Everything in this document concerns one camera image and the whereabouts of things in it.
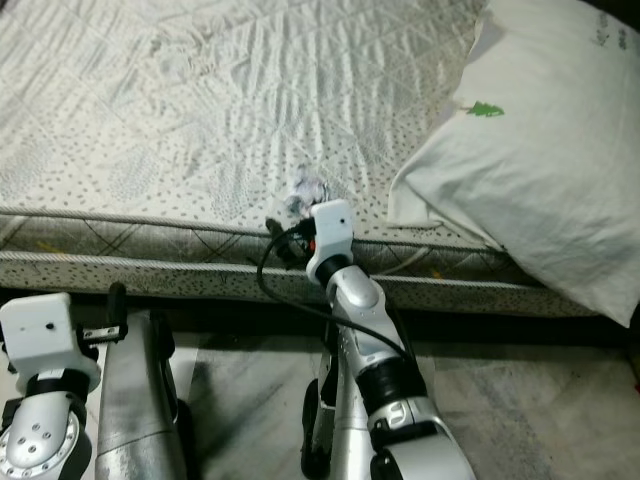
pillowcase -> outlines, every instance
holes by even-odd
[[[628,326],[640,300],[640,36],[577,0],[492,0],[390,223],[449,227]]]

floor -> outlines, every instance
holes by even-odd
[[[191,334],[177,335],[177,343],[172,366],[192,408],[203,478],[303,479],[302,398],[320,344]],[[638,478],[640,393],[623,352],[467,344],[418,344],[416,351],[479,480]],[[2,362],[4,401],[13,378]],[[99,392],[88,405],[95,438]],[[93,478],[90,468],[83,480]]]

mattress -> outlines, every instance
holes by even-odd
[[[401,307],[583,315],[503,252],[385,225],[474,41],[479,0],[9,1],[0,12],[0,285],[263,299],[265,217],[301,165],[355,215]],[[320,301],[300,271],[267,274]]]

pillow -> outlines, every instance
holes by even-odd
[[[492,0],[388,220],[445,223],[628,326],[640,300],[640,36],[577,0]]]

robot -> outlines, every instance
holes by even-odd
[[[307,277],[324,288],[333,315],[327,322],[327,348],[318,379],[311,382],[304,400],[305,476],[475,480],[451,430],[427,396],[408,341],[402,341],[387,314],[384,291],[353,263],[347,202],[312,207],[310,219],[272,240],[278,256],[291,257],[287,239],[293,234],[308,245]],[[260,267],[258,279],[272,298],[309,311],[264,288]]]
[[[0,436],[0,479],[79,480],[91,458],[87,395],[101,381],[95,345],[107,347],[96,459],[99,480],[190,480],[181,441],[192,431],[168,363],[175,345],[155,313],[127,316],[112,285],[107,326],[75,326],[66,293],[11,300],[0,308],[10,371],[23,398],[10,400]]]

